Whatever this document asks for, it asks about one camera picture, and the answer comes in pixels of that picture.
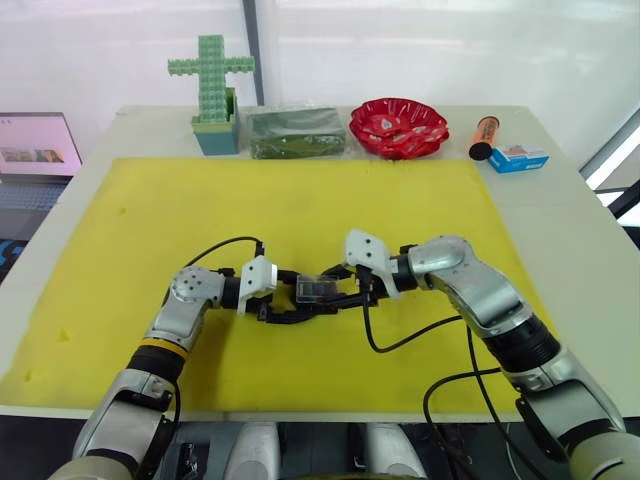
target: green package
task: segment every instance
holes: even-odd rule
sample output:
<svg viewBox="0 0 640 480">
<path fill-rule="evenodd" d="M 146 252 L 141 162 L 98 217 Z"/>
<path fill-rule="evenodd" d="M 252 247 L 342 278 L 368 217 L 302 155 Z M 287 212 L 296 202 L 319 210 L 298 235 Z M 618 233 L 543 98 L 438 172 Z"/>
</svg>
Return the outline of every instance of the green package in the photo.
<svg viewBox="0 0 640 480">
<path fill-rule="evenodd" d="M 248 118 L 253 158 L 340 155 L 346 132 L 335 108 L 259 113 Z"/>
</svg>

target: red plate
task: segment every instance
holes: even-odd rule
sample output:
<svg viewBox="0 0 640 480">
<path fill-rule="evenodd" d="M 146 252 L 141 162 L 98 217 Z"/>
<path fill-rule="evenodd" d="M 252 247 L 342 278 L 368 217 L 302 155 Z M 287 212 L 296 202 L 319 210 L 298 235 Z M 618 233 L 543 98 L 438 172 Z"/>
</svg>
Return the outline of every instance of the red plate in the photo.
<svg viewBox="0 0 640 480">
<path fill-rule="evenodd" d="M 351 112 L 351 132 L 371 153 L 392 160 L 429 155 L 449 138 L 433 108 L 404 98 L 380 98 Z"/>
</svg>

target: cardboard box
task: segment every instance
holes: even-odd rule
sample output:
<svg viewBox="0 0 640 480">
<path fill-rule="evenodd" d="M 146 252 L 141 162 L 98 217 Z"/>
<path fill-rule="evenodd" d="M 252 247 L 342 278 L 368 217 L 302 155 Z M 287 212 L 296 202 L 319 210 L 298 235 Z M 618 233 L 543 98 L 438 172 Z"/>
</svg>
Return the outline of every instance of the cardboard box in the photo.
<svg viewBox="0 0 640 480">
<path fill-rule="evenodd" d="M 520 172 L 542 167 L 549 155 L 537 145 L 508 145 L 493 149 L 489 163 L 499 173 Z"/>
</svg>

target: laptop screen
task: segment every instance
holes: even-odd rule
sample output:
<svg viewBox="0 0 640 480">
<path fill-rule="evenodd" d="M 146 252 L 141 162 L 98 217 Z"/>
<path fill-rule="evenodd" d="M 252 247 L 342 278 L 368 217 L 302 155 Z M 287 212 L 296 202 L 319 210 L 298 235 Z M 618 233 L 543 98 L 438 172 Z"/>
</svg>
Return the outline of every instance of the laptop screen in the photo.
<svg viewBox="0 0 640 480">
<path fill-rule="evenodd" d="M 62 113 L 0 113 L 3 177 L 72 177 L 81 164 Z"/>
</svg>

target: white table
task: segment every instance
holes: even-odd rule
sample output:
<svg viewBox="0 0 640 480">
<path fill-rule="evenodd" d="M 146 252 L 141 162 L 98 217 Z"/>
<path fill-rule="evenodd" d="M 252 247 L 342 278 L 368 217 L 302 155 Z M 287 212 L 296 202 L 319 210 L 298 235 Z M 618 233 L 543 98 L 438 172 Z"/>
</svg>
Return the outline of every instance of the white table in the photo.
<svg viewBox="0 0 640 480">
<path fill-rule="evenodd" d="M 535 143 L 550 154 L 544 168 L 524 173 L 500 175 L 487 162 L 476 165 L 562 340 L 624 416 L 640 415 L 640 255 L 635 246 L 527 108 L 436 108 L 447 118 L 451 138 L 434 157 L 465 158 L 468 141 L 485 115 L 500 118 L 501 145 Z M 242 110 L 242 118 L 253 110 Z M 346 120 L 351 108 L 340 111 Z M 0 375 L 10 367 L 31 311 L 111 161 L 132 156 L 201 156 L 189 124 L 194 112 L 192 107 L 128 107 L 118 112 L 0 286 Z M 351 137 L 346 155 L 371 157 Z M 238 157 L 249 157 L 242 136 Z M 0 406 L 0 414 L 81 418 L 89 413 Z M 420 415 L 366 412 L 185 415 L 185 419 L 196 418 L 422 421 Z M 490 417 L 457 414 L 439 415 L 436 420 L 490 421 Z"/>
</svg>

